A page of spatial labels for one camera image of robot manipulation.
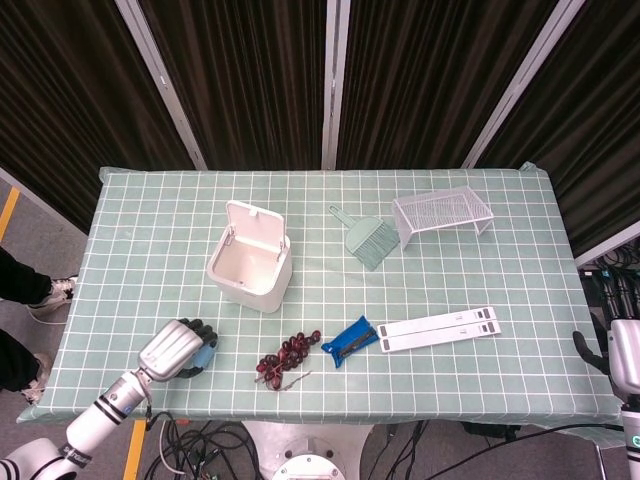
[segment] green grid tablecloth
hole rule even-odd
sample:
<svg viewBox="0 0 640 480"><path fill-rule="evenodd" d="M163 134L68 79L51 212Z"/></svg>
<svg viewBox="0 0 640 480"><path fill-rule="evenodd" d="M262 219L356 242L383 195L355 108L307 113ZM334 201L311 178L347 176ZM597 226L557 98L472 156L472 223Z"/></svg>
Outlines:
<svg viewBox="0 0 640 480"><path fill-rule="evenodd" d="M153 385L155 409L192 419L378 423L416 418L535 423L618 421L607 378L575 353L597 349L549 179L541 170L132 172L103 169L103 189L78 288L46 393L24 419L86 409L170 319L202 318L220 336L191 380ZM415 235L375 272L343 247L327 211L393 225L398 196L469 185L493 225ZM230 303L205 273L234 199L279 212L293 276L283 306L261 314ZM391 355L378 344L336 370L319 347L313 373L286 392L256 385L258 359L315 329L330 339L365 314L372 324L491 305L502 334ZM287 373L288 379L296 374Z"/></svg>

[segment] blue object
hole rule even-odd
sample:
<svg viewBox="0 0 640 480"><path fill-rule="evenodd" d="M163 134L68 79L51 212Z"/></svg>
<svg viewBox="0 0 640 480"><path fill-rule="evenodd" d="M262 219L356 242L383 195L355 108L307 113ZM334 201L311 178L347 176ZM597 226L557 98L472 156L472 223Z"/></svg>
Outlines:
<svg viewBox="0 0 640 480"><path fill-rule="evenodd" d="M348 327L329 343L322 344L322 350L331 354L336 368L340 368L345 358L353 352L380 340L375 328L362 315L357 322Z"/></svg>
<svg viewBox="0 0 640 480"><path fill-rule="evenodd" d="M204 370L207 368L207 365L209 365L209 362L211 362L215 353L216 349L210 344L203 345L193 356L193 366Z"/></svg>

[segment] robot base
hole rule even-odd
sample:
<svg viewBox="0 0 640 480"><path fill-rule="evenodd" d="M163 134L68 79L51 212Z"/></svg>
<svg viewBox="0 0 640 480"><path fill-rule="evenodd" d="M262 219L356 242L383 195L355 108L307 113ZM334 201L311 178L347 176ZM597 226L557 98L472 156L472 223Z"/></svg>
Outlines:
<svg viewBox="0 0 640 480"><path fill-rule="evenodd" d="M251 434L262 475L270 480L357 480L373 425L242 422Z"/></svg>

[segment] robotic hand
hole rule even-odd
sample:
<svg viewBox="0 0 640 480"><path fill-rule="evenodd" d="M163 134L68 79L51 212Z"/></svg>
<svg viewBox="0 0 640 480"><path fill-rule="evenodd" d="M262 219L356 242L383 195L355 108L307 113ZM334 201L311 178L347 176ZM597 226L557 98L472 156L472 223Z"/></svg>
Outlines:
<svg viewBox="0 0 640 480"><path fill-rule="evenodd" d="M218 336L199 319L171 320L140 351L139 368L122 375L67 428L67 442L34 440L0 460L0 480L71 480L91 462L91 454L146 398L151 382L189 378L211 361ZM193 367L183 367L192 360Z"/></svg>

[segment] white ruler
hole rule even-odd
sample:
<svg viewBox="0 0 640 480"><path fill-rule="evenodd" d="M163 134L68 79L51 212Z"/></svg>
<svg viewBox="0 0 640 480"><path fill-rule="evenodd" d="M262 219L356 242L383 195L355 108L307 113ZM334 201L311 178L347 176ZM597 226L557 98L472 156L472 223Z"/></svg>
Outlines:
<svg viewBox="0 0 640 480"><path fill-rule="evenodd" d="M377 328L383 352L455 342L501 333L492 307L387 323Z"/></svg>

